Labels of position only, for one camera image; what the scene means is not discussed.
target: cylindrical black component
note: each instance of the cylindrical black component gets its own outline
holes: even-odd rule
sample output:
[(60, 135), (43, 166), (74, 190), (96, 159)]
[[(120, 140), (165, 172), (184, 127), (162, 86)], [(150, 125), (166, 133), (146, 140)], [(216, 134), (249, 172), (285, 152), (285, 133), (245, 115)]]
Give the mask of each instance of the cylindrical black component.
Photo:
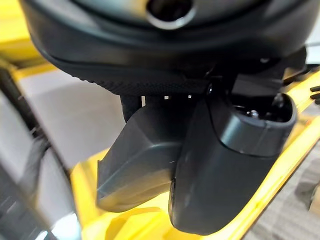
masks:
[[(180, 231), (209, 235), (248, 203), (277, 160), (296, 120), (289, 96), (279, 112), (243, 115), (214, 92), (201, 100), (177, 162), (169, 202)], [(275, 121), (263, 119), (278, 114)]]

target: gray floor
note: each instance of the gray floor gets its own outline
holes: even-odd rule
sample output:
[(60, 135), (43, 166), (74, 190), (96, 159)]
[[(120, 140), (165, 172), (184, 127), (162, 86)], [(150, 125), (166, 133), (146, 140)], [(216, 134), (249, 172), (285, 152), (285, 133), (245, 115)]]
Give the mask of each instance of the gray floor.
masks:
[(69, 168), (109, 148), (125, 125), (119, 96), (96, 84), (59, 70), (19, 84)]

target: yellow panel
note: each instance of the yellow panel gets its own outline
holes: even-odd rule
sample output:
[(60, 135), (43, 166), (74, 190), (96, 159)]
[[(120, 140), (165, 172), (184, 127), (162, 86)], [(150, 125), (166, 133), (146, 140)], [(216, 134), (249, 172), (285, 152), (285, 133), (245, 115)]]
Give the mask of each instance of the yellow panel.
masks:
[(19, 66), (42, 58), (33, 46), (17, 0), (0, 1), (0, 57)]
[(237, 240), (240, 239), (320, 137), (320, 117), (299, 121), (291, 144), (244, 209), (222, 230), (199, 236), (174, 229), (168, 216), (169, 193), (163, 193), (124, 213), (102, 211), (95, 206), (97, 161), (107, 151), (79, 163), (71, 173), (72, 188), (84, 240)]
[(293, 98), (298, 111), (301, 113), (312, 103), (310, 88), (320, 85), (320, 72), (311, 75), (307, 80), (294, 83), (293, 85), (294, 87), (287, 94)]

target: black plastic cover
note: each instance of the black plastic cover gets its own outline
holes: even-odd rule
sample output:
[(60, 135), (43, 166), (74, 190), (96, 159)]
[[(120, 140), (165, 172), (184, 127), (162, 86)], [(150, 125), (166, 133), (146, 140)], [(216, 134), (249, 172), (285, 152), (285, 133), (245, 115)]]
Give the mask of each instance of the black plastic cover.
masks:
[(129, 119), (98, 162), (101, 209), (124, 212), (170, 189), (193, 109), (193, 103), (145, 106)]
[(112, 21), (73, 1), (20, 3), (36, 47), (58, 68), (116, 94), (146, 96), (196, 93), (185, 71), (199, 66), (290, 55), (304, 45), (320, 5), (266, 0), (219, 22), (167, 32)]
[(285, 98), (286, 122), (240, 116), (218, 94), (198, 103), (172, 182), (169, 214), (175, 228), (209, 235), (240, 213), (296, 122), (295, 105)]

